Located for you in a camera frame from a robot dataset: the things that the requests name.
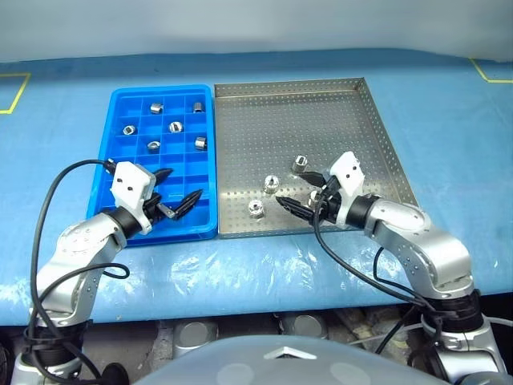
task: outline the blue plastic sheet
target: blue plastic sheet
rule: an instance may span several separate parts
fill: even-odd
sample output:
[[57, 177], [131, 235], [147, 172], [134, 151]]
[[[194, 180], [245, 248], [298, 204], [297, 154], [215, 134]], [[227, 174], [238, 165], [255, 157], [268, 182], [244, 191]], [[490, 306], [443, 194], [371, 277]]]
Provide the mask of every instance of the blue plastic sheet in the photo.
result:
[[[0, 115], [0, 324], [26, 323], [34, 224], [48, 186], [68, 164], [96, 156], [109, 96], [131, 86], [364, 76], [418, 202], [470, 250], [477, 287], [485, 294], [513, 290], [513, 86], [486, 83], [468, 60], [372, 50], [0, 65], [0, 73], [23, 71], [32, 78], [18, 106]], [[41, 263], [60, 232], [84, 218], [92, 175], [92, 168], [74, 172], [55, 195]], [[325, 237], [371, 275], [378, 245], [359, 232]], [[393, 301], [331, 261], [312, 234], [126, 249], [115, 261], [131, 276], [102, 278], [96, 322]], [[387, 253], [380, 274], [406, 284]]]

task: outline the white cable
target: white cable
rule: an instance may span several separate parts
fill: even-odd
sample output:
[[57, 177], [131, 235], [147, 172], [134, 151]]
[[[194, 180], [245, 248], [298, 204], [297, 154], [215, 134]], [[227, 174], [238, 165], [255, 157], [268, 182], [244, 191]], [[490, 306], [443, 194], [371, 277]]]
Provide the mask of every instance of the white cable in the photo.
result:
[[[487, 318], [488, 318], [488, 321], [490, 321], [491, 323], [494, 323], [496, 325], [504, 325], [504, 326], [513, 327], [513, 321], [511, 321], [510, 319], [496, 318], [496, 317], [487, 317]], [[421, 323], [415, 323], [413, 325], [402, 327], [401, 329], [398, 330], [398, 333], [401, 333], [403, 331], [410, 331], [410, 330], [420, 329], [421, 327], [422, 327]], [[358, 339], [357, 341], [350, 342], [348, 345], [358, 345], [360, 343], [375, 341], [377, 339], [384, 339], [386, 337], [386, 335], [387, 334], [380, 334], [380, 335], [375, 335], [373, 337], [368, 337], [368, 338], [364, 338], [364, 339]]]
[[[409, 326], [404, 326], [402, 327], [401, 329], [399, 329], [397, 332], [398, 333], [401, 333], [403, 331], [410, 331], [410, 330], [415, 330], [415, 329], [420, 329], [422, 327], [422, 324], [421, 323], [414, 323], [413, 325], [409, 325]], [[385, 333], [385, 334], [379, 334], [379, 335], [375, 335], [373, 337], [368, 337], [368, 338], [364, 338], [364, 339], [358, 339], [357, 341], [352, 341], [350, 342], [348, 345], [357, 345], [359, 343], [365, 343], [365, 342], [370, 342], [370, 341], [375, 341], [377, 339], [384, 339], [386, 336], [388, 335], [388, 333]]]
[[487, 318], [488, 318], [488, 321], [490, 321], [491, 323], [495, 323], [497, 325], [513, 327], [513, 321], [511, 321], [510, 319], [496, 318], [496, 317], [487, 317]]

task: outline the perforated metal tray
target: perforated metal tray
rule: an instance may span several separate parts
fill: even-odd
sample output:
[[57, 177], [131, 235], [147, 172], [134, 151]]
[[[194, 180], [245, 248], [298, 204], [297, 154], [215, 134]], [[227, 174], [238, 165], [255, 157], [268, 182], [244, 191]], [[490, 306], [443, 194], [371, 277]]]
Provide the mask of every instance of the perforated metal tray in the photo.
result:
[[[280, 178], [276, 195], [306, 204], [313, 187], [292, 174], [297, 155], [307, 156], [306, 171], [323, 172], [353, 151], [366, 175], [365, 193], [417, 204], [363, 78], [217, 84], [215, 98], [222, 237], [312, 231], [263, 191], [273, 174]], [[249, 216], [252, 199], [264, 202], [265, 217]]]

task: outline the metal nut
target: metal nut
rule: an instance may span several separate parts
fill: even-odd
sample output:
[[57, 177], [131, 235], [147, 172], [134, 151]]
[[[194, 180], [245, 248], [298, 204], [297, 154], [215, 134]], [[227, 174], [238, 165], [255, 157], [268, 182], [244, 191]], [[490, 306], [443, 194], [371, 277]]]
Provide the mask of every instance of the metal nut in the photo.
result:
[[194, 141], [194, 147], [196, 150], [206, 150], [207, 149], [207, 138], [202, 136], [198, 136]]
[[135, 133], [135, 126], [128, 125], [128, 126], [125, 126], [125, 128], [123, 129], [124, 135], [131, 135], [134, 133]]
[[169, 132], [182, 132], [184, 126], [181, 122], [171, 122], [169, 124]]
[[265, 215], [264, 204], [258, 199], [249, 202], [248, 210], [251, 218], [262, 218]]
[[203, 112], [203, 104], [201, 104], [201, 102], [195, 102], [192, 111], [194, 113]]
[[317, 190], [313, 190], [308, 198], [308, 206], [311, 209], [315, 209], [315, 205], [319, 201], [319, 193]]
[[160, 148], [160, 142], [158, 140], [153, 140], [146, 145], [147, 149], [151, 152], [158, 152]]
[[152, 103], [150, 106], [150, 111], [152, 114], [161, 114], [164, 109], [164, 105], [162, 103]]
[[298, 155], [296, 156], [296, 159], [294, 160], [294, 163], [292, 164], [292, 171], [296, 174], [300, 172], [305, 172], [306, 165], [308, 164], [308, 160], [306, 159], [306, 156], [304, 155]]
[[280, 180], [275, 175], [267, 175], [264, 180], [264, 192], [274, 194], [280, 187]]

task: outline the black cable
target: black cable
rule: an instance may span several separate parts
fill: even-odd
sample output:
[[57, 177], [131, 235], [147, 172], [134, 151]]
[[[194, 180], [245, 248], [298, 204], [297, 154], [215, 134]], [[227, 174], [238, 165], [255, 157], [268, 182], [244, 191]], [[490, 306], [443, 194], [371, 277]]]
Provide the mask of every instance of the black cable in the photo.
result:
[[[125, 272], [124, 275], [118, 275], [118, 274], [113, 274], [113, 273], [109, 273], [107, 271], [104, 271], [103, 274], [107, 275], [108, 277], [115, 278], [115, 279], [125, 279], [125, 278], [128, 278], [130, 276], [130, 270], [125, 265], [120, 264], [120, 263], [114, 263], [114, 262], [112, 262], [112, 263], [99, 263], [99, 264], [96, 264], [96, 265], [90, 265], [90, 266], [82, 267], [80, 269], [73, 270], [70, 273], [63, 275], [62, 277], [60, 277], [56, 281], [52, 282], [42, 292], [42, 294], [39, 296], [39, 301], [43, 302], [45, 300], [45, 298], [48, 296], [48, 294], [50, 294], [53, 289], [55, 289], [57, 286], [59, 286], [60, 284], [62, 284], [66, 280], [68, 280], [68, 279], [70, 279], [72, 277], [75, 277], [77, 275], [86, 273], [87, 271], [96, 270], [96, 269], [106, 269], [107, 267], [119, 268], [119, 269], [122, 269]], [[38, 315], [38, 311], [34, 308], [32, 310], [32, 313], [30, 314], [29, 325], [35, 325], [37, 315]], [[70, 342], [63, 342], [63, 345], [67, 349], [68, 349], [69, 346], [72, 347], [74, 351], [71, 351], [71, 353], [73, 353], [77, 358], [79, 358], [83, 363], [85, 363], [87, 365], [87, 367], [89, 367], [89, 366], [93, 366], [94, 367], [94, 364], [90, 361], [90, 359], [79, 348], [77, 348], [75, 345], [71, 344]], [[50, 374], [50, 376], [48, 376], [45, 373], [45, 376], [48, 377], [49, 379], [52, 379], [52, 377], [55, 377], [55, 379], [52, 379], [52, 380], [57, 381], [57, 379], [58, 379], [59, 381], [62, 381], [59, 377], [52, 375], [50, 372], [48, 372], [46, 370], [45, 370], [45, 372]], [[79, 380], [71, 380], [71, 381], [72, 381], [71, 383], [73, 383], [73, 384], [79, 383], [78, 382]], [[87, 382], [87, 383], [100, 383], [100, 382], [99, 381], [93, 381], [93, 382]]]
[[333, 250], [331, 250], [331, 248], [326, 244], [324, 239], [322, 239], [321, 230], [320, 230], [320, 226], [319, 226], [319, 216], [321, 213], [321, 208], [322, 208], [324, 201], [326, 200], [326, 194], [324, 193], [325, 191], [326, 190], [323, 190], [323, 193], [321, 194], [321, 197], [319, 198], [319, 201], [317, 202], [317, 205], [315, 207], [315, 213], [313, 215], [313, 232], [315, 233], [315, 237], [318, 240], [321, 247], [323, 248], [323, 250], [336, 263], [341, 265], [344, 269], [348, 270], [352, 275], [355, 275], [356, 277], [360, 278], [363, 282], [368, 283], [372, 287], [374, 287], [388, 295], [391, 295], [392, 297], [400, 299], [401, 301], [409, 302], [409, 303], [412, 303], [412, 304], [417, 305], [422, 308], [425, 307], [426, 306], [425, 302], [421, 302], [415, 297], [412, 298], [412, 297], [408, 297], [404, 294], [401, 294], [395, 290], [390, 289], [389, 287], [386, 287], [386, 286], [380, 284], [379, 282], [376, 282], [372, 278], [367, 277], [366, 275], [364, 275], [364, 273], [362, 273], [359, 270], [352, 267], [349, 263], [347, 263], [342, 258], [340, 258]]
[[392, 339], [392, 337], [395, 336], [395, 334], [398, 332], [399, 329], [404, 325], [406, 320], [412, 315], [412, 313], [417, 308], [415, 305], [413, 305], [402, 317], [399, 319], [399, 321], [395, 324], [395, 326], [386, 334], [385, 338], [382, 340], [382, 342], [379, 344], [378, 348], [376, 349], [375, 353], [377, 355], [380, 355], [383, 352], [383, 349], [385, 349], [386, 344]]
[[380, 283], [385, 283], [386, 285], [390, 285], [390, 286], [393, 286], [402, 291], [406, 291], [407, 293], [416, 297], [419, 301], [424, 302], [426, 304], [426, 307], [430, 307], [430, 309], [434, 311], [434, 307], [422, 295], [420, 295], [416, 291], [410, 289], [409, 287], [401, 285], [400, 283], [389, 281], [387, 279], [383, 279], [378, 276], [378, 261], [379, 261], [379, 257], [382, 255], [383, 250], [384, 249], [382, 247], [380, 247], [379, 250], [376, 252], [376, 255], [374, 255], [374, 263], [372, 266], [372, 272], [373, 272], [374, 279]]
[[[35, 316], [39, 314], [41, 319], [45, 322], [46, 327], [50, 330], [50, 332], [57, 338], [63, 338], [62, 333], [59, 329], [53, 324], [50, 317], [42, 307], [42, 300], [38, 296], [38, 287], [37, 287], [37, 273], [38, 273], [38, 260], [39, 260], [39, 246], [41, 244], [41, 236], [42, 236], [42, 227], [44, 225], [44, 221], [46, 219], [46, 214], [48, 213], [48, 208], [50, 206], [51, 199], [55, 194], [55, 190], [57, 186], [61, 182], [61, 180], [72, 170], [83, 166], [85, 164], [101, 164], [103, 167], [108, 170], [112, 170], [112, 164], [107, 161], [102, 160], [82, 160], [80, 162], [74, 163], [65, 169], [63, 169], [54, 179], [50, 188], [48, 189], [48, 193], [42, 203], [42, 208], [39, 213], [38, 221], [36, 223], [35, 231], [34, 231], [34, 243], [32, 245], [32, 258], [30, 263], [30, 295], [32, 297], [32, 302], [34, 304], [33, 314], [34, 317], [30, 317], [29, 327], [28, 327], [28, 337], [34, 338], [35, 333]], [[78, 359], [80, 359], [93, 373], [93, 375], [97, 378], [96, 380], [77, 380], [77, 379], [64, 379], [58, 376], [51, 374], [39, 360], [38, 353], [36, 351], [31, 352], [31, 358], [33, 364], [37, 367], [37, 369], [48, 379], [55, 381], [56, 383], [63, 384], [79, 384], [79, 385], [88, 385], [88, 384], [98, 384], [102, 383], [101, 374], [95, 365], [78, 349], [75, 345], [70, 342], [63, 342], [64, 347], [68, 349], [73, 355], [75, 355]]]
[[436, 343], [439, 341], [440, 336], [442, 335], [442, 319], [441, 318], [433, 318], [433, 321], [436, 325], [433, 337], [422, 347], [419, 347], [417, 350], [412, 351], [410, 357], [408, 357], [407, 365], [409, 367], [413, 367], [414, 360], [422, 353], [425, 353], [436, 346]]

